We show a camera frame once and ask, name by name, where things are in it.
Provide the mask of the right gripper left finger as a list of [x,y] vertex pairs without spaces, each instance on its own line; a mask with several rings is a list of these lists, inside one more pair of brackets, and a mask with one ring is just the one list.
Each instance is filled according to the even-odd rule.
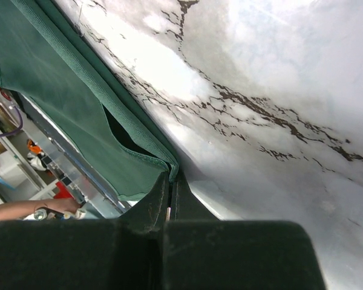
[[113,219],[0,222],[0,289],[160,289],[168,189]]

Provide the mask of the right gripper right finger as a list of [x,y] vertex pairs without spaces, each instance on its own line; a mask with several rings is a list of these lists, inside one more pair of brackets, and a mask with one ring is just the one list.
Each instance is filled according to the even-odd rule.
[[179,174],[163,229],[163,288],[324,289],[325,282],[302,226],[222,221]]

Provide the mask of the dark green cloth napkin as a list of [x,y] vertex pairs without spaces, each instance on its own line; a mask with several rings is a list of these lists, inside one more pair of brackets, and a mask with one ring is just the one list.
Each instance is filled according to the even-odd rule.
[[120,199],[175,181],[170,143],[51,1],[0,1],[0,88],[31,100]]

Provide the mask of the person's bare forearm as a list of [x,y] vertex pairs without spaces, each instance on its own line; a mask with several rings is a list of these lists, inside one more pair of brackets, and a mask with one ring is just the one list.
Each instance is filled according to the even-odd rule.
[[68,211],[75,213],[80,208],[80,204],[72,198],[3,203],[0,204],[0,222],[22,219],[42,207],[47,207],[58,212]]

